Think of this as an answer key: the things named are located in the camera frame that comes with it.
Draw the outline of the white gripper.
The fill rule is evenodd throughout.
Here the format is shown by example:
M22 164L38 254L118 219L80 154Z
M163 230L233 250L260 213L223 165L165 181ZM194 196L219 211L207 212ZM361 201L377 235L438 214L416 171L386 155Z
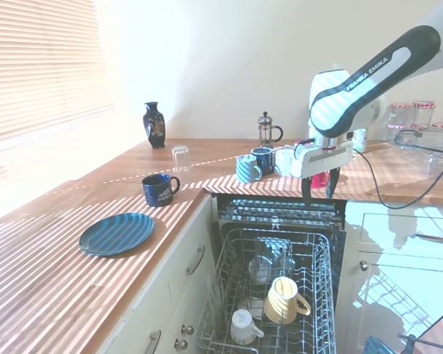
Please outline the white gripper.
M340 177L340 167L347 165L351 161L351 157L352 143L343 143L334 150L324 150L316 145L301 150L301 192L306 206L312 202L311 176L329 171L327 197L333 199Z

